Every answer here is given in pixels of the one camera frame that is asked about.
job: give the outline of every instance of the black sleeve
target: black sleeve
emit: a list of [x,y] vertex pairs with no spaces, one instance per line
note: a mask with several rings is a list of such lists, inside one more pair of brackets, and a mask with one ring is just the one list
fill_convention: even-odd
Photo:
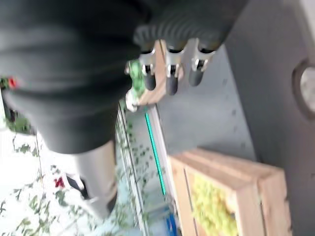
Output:
[[80,153],[114,138],[117,105],[139,56],[135,28],[147,20],[136,0],[0,1],[0,74],[15,76],[10,106],[49,149]]

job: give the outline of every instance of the black rubber tip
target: black rubber tip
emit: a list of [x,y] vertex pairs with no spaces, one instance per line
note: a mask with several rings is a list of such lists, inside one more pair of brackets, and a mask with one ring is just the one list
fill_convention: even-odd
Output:
[[112,211],[114,210],[114,207],[116,205],[116,200],[117,200],[117,193],[115,194],[115,196],[110,200],[110,202],[107,204],[107,209],[109,211],[109,214],[112,213]]
[[146,85],[147,90],[154,90],[157,85],[155,75],[147,74],[144,76],[144,84]]
[[193,87],[198,86],[201,83],[203,72],[200,70],[193,71],[189,73],[189,84]]
[[167,77],[166,78],[166,93],[168,95],[174,95],[177,93],[178,89],[178,78],[175,76]]

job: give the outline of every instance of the grapes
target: grapes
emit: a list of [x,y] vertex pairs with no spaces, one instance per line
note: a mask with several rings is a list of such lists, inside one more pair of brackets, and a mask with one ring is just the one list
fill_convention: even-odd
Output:
[[208,236],[237,236],[236,220],[225,205],[225,194],[200,176],[192,193],[193,216]]

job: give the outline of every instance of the green light strip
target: green light strip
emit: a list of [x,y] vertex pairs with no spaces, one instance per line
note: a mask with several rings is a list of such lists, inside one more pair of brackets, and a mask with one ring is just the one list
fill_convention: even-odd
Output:
[[148,127],[148,131],[149,131],[149,135],[150,135],[150,140],[151,140],[151,144],[152,144],[153,154],[154,154],[154,158],[156,160],[157,172],[158,172],[159,181],[161,183],[162,193],[163,193],[163,195],[165,195],[165,192],[166,192],[165,191],[165,185],[164,185],[164,181],[163,181],[161,166],[160,166],[159,160],[158,160],[158,152],[157,152],[156,144],[154,142],[152,128],[151,128],[148,113],[146,113],[145,116],[146,116],[147,127]]

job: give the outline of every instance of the gray panel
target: gray panel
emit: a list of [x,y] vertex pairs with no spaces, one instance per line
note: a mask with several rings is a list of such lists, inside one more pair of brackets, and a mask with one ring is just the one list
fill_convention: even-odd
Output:
[[292,72],[308,57],[293,9],[252,0],[226,47],[257,157],[285,168],[293,232],[315,234],[315,125],[297,107]]
[[187,78],[193,40],[187,48],[183,59],[186,78],[175,96],[166,95],[157,105],[168,153],[204,147],[255,159],[225,48],[218,50],[195,88]]

